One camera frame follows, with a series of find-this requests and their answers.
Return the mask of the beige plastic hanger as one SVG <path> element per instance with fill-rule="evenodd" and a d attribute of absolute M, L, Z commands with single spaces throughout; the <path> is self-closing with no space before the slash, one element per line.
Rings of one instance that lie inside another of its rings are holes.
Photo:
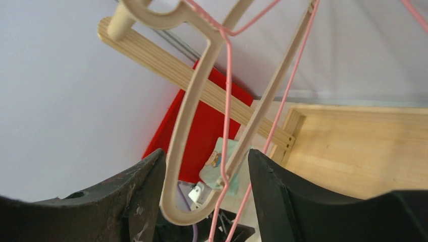
<path fill-rule="evenodd" d="M 220 24 L 233 32 L 237 31 L 235 25 L 250 4 L 251 1 L 238 1 Z M 195 12 L 189 1 L 180 1 L 176 8 L 168 13 L 154 12 L 148 8 L 148 5 L 149 1 L 120 1 L 108 25 L 109 36 L 114 39 L 122 38 L 135 22 L 159 30 L 172 29 L 186 22 L 202 33 L 207 40 L 207 47 L 190 79 L 173 129 L 167 154 L 164 187 L 160 199 L 162 214 L 169 222 L 176 225 L 191 225 L 214 212 L 221 192 L 212 191 L 207 201 L 199 209 L 184 212 L 176 207 L 175 192 L 172 187 L 178 180 L 187 138 L 205 82 L 222 47 L 227 45 L 219 30 Z"/>

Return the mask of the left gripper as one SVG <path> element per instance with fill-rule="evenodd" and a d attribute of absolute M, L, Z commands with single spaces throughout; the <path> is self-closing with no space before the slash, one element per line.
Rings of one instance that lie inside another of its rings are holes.
<path fill-rule="evenodd" d="M 204 183 L 196 184 L 180 181 L 177 183 L 177 207 L 180 210 L 193 211 L 204 204 L 211 188 Z M 214 241 L 225 241 L 232 227 L 236 214 L 220 209 Z M 209 241 L 212 214 L 193 225 L 178 226 L 167 221 L 161 212 L 157 217 L 157 241 Z M 256 234 L 254 227 L 239 224 L 233 234 L 232 241 L 250 241 Z"/>

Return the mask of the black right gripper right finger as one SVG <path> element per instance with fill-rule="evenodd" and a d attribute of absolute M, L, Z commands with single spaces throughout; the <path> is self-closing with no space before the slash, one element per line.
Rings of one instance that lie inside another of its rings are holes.
<path fill-rule="evenodd" d="M 251 149 L 248 165 L 262 241 L 427 241 L 427 191 L 362 200 L 320 187 Z"/>

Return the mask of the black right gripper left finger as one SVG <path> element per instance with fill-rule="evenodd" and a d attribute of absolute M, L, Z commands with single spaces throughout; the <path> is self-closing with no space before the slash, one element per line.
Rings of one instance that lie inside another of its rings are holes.
<path fill-rule="evenodd" d="M 157 149 L 63 199 L 1 197 L 1 241 L 152 241 L 165 172 L 166 154 Z"/>

